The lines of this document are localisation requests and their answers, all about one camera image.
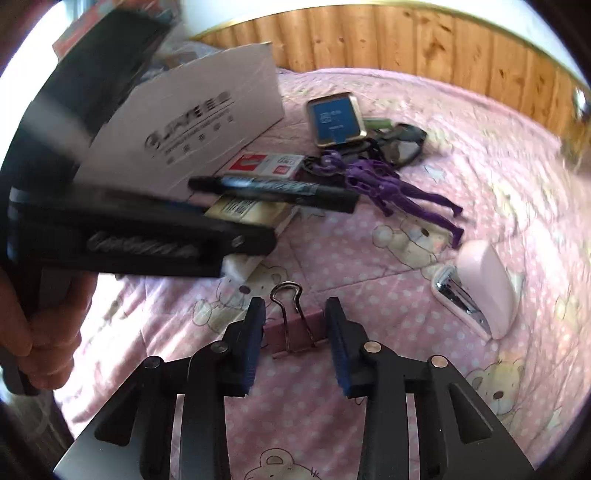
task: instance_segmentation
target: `green object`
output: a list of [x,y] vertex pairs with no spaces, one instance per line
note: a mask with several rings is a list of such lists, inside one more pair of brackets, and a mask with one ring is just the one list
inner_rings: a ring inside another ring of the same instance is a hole
[[389,118],[364,118],[363,123],[367,130],[392,130],[394,128]]

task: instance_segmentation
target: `purple figurine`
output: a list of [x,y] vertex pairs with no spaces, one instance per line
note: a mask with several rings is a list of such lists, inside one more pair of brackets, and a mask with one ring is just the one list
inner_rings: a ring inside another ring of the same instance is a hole
[[378,160],[360,159],[351,165],[345,165],[339,153],[335,151],[324,155],[322,160],[323,165],[320,168],[324,171],[341,170],[345,167],[347,188],[367,195],[382,210],[386,217],[394,213],[388,205],[392,203],[410,215],[449,230],[452,233],[452,248],[459,246],[464,233],[463,228],[457,227],[438,213],[425,210],[411,200],[411,198],[428,200],[429,202],[451,208],[453,216],[459,216],[463,208],[451,202],[443,195],[424,192],[400,180],[400,175],[393,168]]

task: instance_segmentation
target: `pink blanket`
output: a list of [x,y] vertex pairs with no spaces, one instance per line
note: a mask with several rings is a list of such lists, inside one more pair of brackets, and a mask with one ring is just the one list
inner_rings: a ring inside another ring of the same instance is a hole
[[[385,219],[367,200],[354,215],[303,212],[240,290],[228,279],[102,275],[74,373],[56,391],[74,434],[147,355],[192,355],[240,319],[252,296],[265,298],[276,318],[269,291],[290,279],[303,285],[304,306],[337,296],[348,318],[400,355],[448,357],[539,463],[591,385],[589,184],[562,169],[558,140],[540,126],[449,85],[341,69],[281,74],[280,86],[285,118],[248,151],[314,153],[303,105],[342,91],[357,95],[365,116],[428,132],[426,159],[401,174],[462,205],[464,240],[492,241],[522,282],[511,331],[486,343],[431,295],[434,269],[456,255],[446,231],[403,214]],[[354,480],[364,414],[364,403],[345,399],[336,385],[328,347],[278,360],[263,349],[251,394],[226,401],[233,478]],[[412,399],[409,422],[418,478]],[[178,433],[176,425],[173,477]]]

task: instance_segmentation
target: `screw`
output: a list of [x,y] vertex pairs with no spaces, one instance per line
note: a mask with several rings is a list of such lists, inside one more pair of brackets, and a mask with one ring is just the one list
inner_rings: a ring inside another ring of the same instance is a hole
[[232,246],[234,248],[238,248],[244,243],[244,235],[238,235],[234,240],[232,240]]
[[160,365],[162,360],[157,356],[149,356],[146,360],[142,362],[144,368],[156,368]]
[[447,358],[442,355],[435,355],[433,358],[431,358],[431,363],[437,368],[445,368],[449,364]]
[[224,353],[226,350],[228,350],[228,344],[218,340],[217,342],[212,343],[211,349],[214,353]]
[[367,353],[378,353],[382,346],[378,342],[365,342],[363,348]]

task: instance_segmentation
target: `human hand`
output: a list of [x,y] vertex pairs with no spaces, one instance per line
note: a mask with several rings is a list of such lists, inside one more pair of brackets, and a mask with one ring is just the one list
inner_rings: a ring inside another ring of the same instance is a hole
[[27,321],[8,276],[0,269],[0,345],[17,357],[19,369],[34,387],[54,390],[68,380],[95,288],[96,274],[82,273],[72,279],[57,307],[41,309]]

